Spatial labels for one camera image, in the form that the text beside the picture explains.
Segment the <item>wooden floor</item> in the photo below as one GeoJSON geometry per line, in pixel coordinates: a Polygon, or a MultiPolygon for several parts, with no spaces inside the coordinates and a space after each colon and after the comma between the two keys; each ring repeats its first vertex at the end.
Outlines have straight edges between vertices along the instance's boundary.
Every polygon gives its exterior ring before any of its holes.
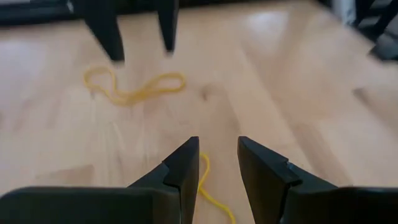
{"type": "MultiPolygon", "coordinates": [[[[83,85],[85,69],[110,65],[83,22],[0,30],[0,193],[124,187],[196,135],[212,163],[205,188],[237,223],[253,223],[239,135],[336,185],[398,186],[398,69],[367,56],[371,44],[315,4],[181,10],[172,58],[155,14],[119,25],[121,88],[178,71],[186,89],[114,106],[83,85]]],[[[194,222],[229,221],[198,196],[194,222]]]]}

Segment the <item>yellow cord on floor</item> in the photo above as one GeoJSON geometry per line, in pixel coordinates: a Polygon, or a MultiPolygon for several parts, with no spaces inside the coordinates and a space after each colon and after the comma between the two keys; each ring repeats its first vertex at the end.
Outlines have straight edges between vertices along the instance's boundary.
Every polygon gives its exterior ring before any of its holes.
{"type": "MultiPolygon", "coordinates": [[[[136,91],[121,91],[118,90],[118,84],[116,81],[116,75],[114,72],[112,72],[108,67],[95,67],[87,70],[84,75],[84,84],[85,86],[90,89],[90,90],[98,90],[103,92],[109,100],[111,100],[112,103],[115,105],[119,106],[130,106],[135,103],[138,103],[140,101],[144,101],[148,99],[149,97],[153,96],[159,96],[164,93],[176,93],[184,89],[185,87],[185,77],[180,74],[180,73],[166,73],[159,75],[151,80],[149,80],[143,87],[139,88],[136,91]],[[114,97],[109,90],[105,90],[102,86],[100,85],[95,85],[90,82],[91,77],[96,76],[96,75],[101,75],[101,74],[108,74],[112,78],[112,91],[117,97],[114,97]],[[176,88],[156,88],[156,85],[158,82],[161,80],[165,79],[170,79],[170,78],[176,78],[181,81],[181,84],[179,87],[176,88]]],[[[231,210],[226,206],[223,205],[222,203],[219,203],[217,200],[215,200],[204,188],[203,188],[203,183],[206,180],[206,177],[210,171],[210,160],[209,157],[204,154],[200,153],[200,157],[203,158],[206,162],[206,170],[201,179],[199,180],[198,183],[198,192],[200,192],[209,202],[212,204],[216,205],[220,209],[224,210],[228,216],[231,219],[231,223],[235,224],[235,217],[231,210]]]]}

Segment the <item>black plastic part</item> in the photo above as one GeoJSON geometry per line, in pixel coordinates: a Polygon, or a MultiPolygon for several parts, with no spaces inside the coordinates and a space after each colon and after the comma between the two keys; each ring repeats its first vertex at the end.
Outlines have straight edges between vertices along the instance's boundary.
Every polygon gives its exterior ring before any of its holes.
{"type": "Polygon", "coordinates": [[[128,188],[28,187],[9,192],[0,198],[0,222],[191,224],[198,172],[199,145],[193,137],[128,188]]]}
{"type": "Polygon", "coordinates": [[[398,189],[338,188],[247,137],[238,157],[257,224],[397,222],[398,189]]]}
{"type": "Polygon", "coordinates": [[[155,5],[166,51],[172,53],[177,31],[178,0],[155,0],[155,5]]]}
{"type": "Polygon", "coordinates": [[[124,61],[122,38],[113,0],[72,0],[74,11],[81,16],[105,52],[113,61],[124,61]]]}

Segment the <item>yellow rope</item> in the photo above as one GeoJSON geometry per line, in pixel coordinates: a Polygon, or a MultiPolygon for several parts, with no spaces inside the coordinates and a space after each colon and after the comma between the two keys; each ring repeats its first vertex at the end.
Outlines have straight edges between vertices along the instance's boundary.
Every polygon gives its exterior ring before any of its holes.
{"type": "MultiPolygon", "coordinates": [[[[98,90],[103,92],[110,100],[112,103],[115,105],[119,106],[129,106],[133,105],[134,103],[138,103],[140,101],[146,100],[149,97],[153,96],[159,96],[163,93],[176,93],[184,89],[185,87],[185,77],[180,74],[180,73],[166,73],[159,75],[151,80],[149,80],[143,87],[136,91],[121,91],[118,90],[118,84],[116,83],[116,76],[114,72],[112,72],[108,67],[95,67],[87,70],[84,75],[84,84],[85,86],[90,89],[90,90],[98,90]],[[96,75],[101,75],[101,74],[108,74],[112,78],[112,92],[117,96],[114,97],[109,90],[105,90],[102,86],[100,85],[95,85],[90,82],[90,79],[92,76],[96,75]],[[156,88],[156,85],[158,82],[160,82],[163,79],[170,79],[170,78],[176,78],[181,81],[181,84],[179,87],[176,88],[156,88]]],[[[206,177],[210,171],[210,160],[209,157],[204,154],[200,153],[200,157],[202,157],[205,162],[206,162],[206,170],[201,179],[199,180],[198,184],[198,192],[200,192],[209,202],[212,204],[216,205],[220,209],[224,210],[228,216],[231,219],[232,224],[236,224],[235,217],[231,210],[226,206],[223,205],[222,203],[219,203],[217,200],[215,200],[204,188],[203,188],[203,183],[206,180],[206,177]]]]}

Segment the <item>yellow string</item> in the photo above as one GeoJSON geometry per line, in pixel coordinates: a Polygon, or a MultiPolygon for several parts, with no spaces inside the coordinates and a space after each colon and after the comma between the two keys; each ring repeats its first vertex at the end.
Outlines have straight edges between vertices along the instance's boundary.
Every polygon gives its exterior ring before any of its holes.
{"type": "MultiPolygon", "coordinates": [[[[159,96],[163,93],[176,93],[184,89],[185,87],[185,77],[180,73],[166,73],[159,75],[151,80],[149,80],[143,87],[139,88],[136,91],[121,91],[118,90],[118,84],[116,83],[116,75],[112,72],[108,67],[95,67],[87,70],[84,75],[84,84],[90,90],[98,90],[103,92],[112,103],[119,106],[129,106],[133,105],[134,103],[143,101],[149,97],[159,96]],[[109,90],[105,90],[102,86],[92,84],[90,82],[91,77],[101,74],[108,74],[112,78],[112,91],[117,96],[114,97],[109,90]],[[176,78],[181,81],[180,86],[176,88],[156,88],[156,85],[161,80],[176,78]]],[[[232,224],[236,224],[235,217],[231,210],[222,203],[219,203],[215,200],[204,188],[203,183],[205,182],[207,175],[210,171],[210,160],[209,157],[204,154],[200,153],[200,157],[203,158],[206,162],[206,170],[201,179],[199,180],[198,184],[198,192],[200,192],[209,202],[216,205],[220,209],[224,210],[231,219],[232,224]]]]}
{"type": "Polygon", "coordinates": [[[91,90],[97,90],[103,92],[112,103],[119,106],[131,106],[140,101],[146,100],[150,97],[159,96],[164,93],[176,93],[184,89],[185,77],[181,73],[166,73],[161,74],[151,80],[149,80],[143,87],[136,91],[122,91],[118,89],[116,82],[116,75],[108,67],[95,67],[88,69],[84,75],[84,84],[91,90]],[[116,95],[113,96],[109,90],[104,89],[102,86],[92,84],[90,82],[91,77],[101,74],[108,74],[112,78],[112,92],[116,95]],[[162,80],[166,79],[178,79],[180,80],[180,86],[176,88],[157,88],[156,86],[162,80]]]}
{"type": "Polygon", "coordinates": [[[206,162],[206,170],[205,173],[203,174],[203,176],[201,177],[201,179],[199,180],[199,184],[198,184],[198,191],[212,204],[216,205],[217,207],[219,207],[220,209],[224,210],[224,212],[226,212],[229,216],[229,218],[231,219],[231,223],[235,224],[235,217],[234,214],[231,212],[231,210],[226,206],[223,205],[222,203],[219,203],[216,199],[214,199],[203,187],[203,183],[206,180],[207,175],[209,174],[210,171],[210,160],[209,157],[204,154],[204,153],[200,153],[200,157],[202,157],[205,162],[206,162]]]}

